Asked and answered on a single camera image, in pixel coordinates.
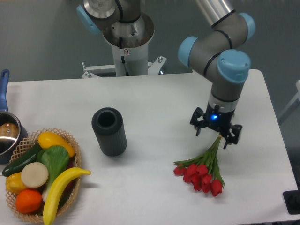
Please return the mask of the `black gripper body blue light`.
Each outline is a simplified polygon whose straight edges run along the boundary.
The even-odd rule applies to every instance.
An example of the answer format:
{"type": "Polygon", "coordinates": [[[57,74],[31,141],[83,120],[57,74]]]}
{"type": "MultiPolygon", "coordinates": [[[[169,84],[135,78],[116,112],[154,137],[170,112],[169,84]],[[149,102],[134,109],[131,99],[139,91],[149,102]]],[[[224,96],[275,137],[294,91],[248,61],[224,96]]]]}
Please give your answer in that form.
{"type": "Polygon", "coordinates": [[[229,131],[231,128],[231,120],[234,114],[234,110],[230,112],[221,112],[220,107],[211,107],[207,105],[204,115],[204,124],[218,132],[229,131]]]}

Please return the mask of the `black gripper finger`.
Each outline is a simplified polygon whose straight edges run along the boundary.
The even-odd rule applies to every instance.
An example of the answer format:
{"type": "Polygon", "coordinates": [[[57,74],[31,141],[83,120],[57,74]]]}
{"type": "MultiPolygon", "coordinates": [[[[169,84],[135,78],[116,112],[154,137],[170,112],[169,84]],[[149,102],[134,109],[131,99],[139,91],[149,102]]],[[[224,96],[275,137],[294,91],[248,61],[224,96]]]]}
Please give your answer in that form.
{"type": "Polygon", "coordinates": [[[208,122],[206,120],[206,113],[200,108],[197,107],[192,114],[190,119],[190,125],[194,126],[196,130],[196,136],[200,134],[202,128],[208,126],[208,122]]]}
{"type": "Polygon", "coordinates": [[[225,139],[225,144],[223,149],[226,149],[228,145],[237,144],[240,139],[240,134],[242,131],[242,125],[240,124],[230,124],[228,127],[222,127],[220,134],[225,139]]]}

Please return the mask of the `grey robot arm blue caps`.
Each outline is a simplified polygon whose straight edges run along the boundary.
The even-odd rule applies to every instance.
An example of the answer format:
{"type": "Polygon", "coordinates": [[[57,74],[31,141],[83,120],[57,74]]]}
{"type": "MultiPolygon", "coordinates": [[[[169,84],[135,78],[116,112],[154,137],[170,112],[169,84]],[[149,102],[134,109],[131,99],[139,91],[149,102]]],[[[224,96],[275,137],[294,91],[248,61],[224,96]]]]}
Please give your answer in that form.
{"type": "MultiPolygon", "coordinates": [[[[213,31],[203,40],[187,37],[178,59],[211,81],[212,87],[207,109],[195,109],[190,124],[197,132],[208,127],[219,132],[226,144],[237,144],[242,126],[231,121],[251,64],[237,48],[253,36],[255,22],[248,14],[238,14],[226,0],[199,0],[197,5],[213,31]]],[[[141,11],[140,1],[84,0],[76,11],[83,25],[91,33],[101,33],[111,46],[117,76],[149,73],[148,44],[154,24],[141,11]]]]}

